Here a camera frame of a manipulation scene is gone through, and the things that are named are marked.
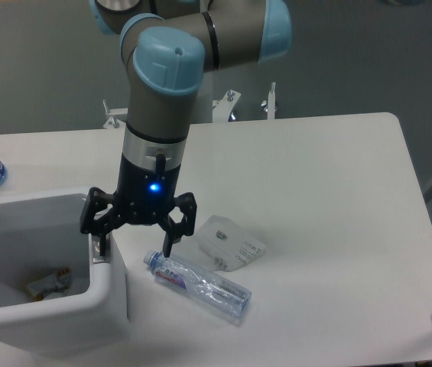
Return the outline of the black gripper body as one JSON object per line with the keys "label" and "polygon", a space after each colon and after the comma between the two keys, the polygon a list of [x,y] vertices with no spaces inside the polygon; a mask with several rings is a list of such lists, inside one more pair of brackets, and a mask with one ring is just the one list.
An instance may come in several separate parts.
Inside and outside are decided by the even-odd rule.
{"label": "black gripper body", "polygon": [[157,211],[174,197],[180,168],[169,168],[168,159],[162,152],[157,152],[151,163],[153,167],[139,167],[121,157],[114,195],[127,207],[128,224],[155,224]]}

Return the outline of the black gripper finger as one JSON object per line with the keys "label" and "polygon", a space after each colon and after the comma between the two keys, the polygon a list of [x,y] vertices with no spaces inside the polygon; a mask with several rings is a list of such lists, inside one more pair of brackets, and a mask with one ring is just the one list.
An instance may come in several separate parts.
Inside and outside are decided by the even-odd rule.
{"label": "black gripper finger", "polygon": [[[182,214],[179,222],[171,217],[171,212],[178,208]],[[165,258],[169,258],[173,244],[178,243],[183,236],[192,236],[195,230],[197,217],[197,202],[193,193],[188,192],[173,197],[163,205],[156,215],[156,223],[165,232],[162,252]]]}
{"label": "black gripper finger", "polygon": [[99,255],[106,256],[107,236],[127,223],[127,207],[114,194],[91,187],[80,215],[80,232],[99,239]]}

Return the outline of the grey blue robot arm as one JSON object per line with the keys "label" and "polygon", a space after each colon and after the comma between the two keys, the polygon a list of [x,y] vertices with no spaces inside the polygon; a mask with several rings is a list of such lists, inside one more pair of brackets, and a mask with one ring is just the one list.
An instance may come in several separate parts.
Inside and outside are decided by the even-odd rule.
{"label": "grey blue robot arm", "polygon": [[197,203],[177,194],[197,93],[208,72],[287,53],[291,15],[283,1],[92,1],[99,28],[119,36],[130,86],[114,193],[89,190],[80,230],[104,255],[110,233],[159,225],[163,253],[193,234]]}

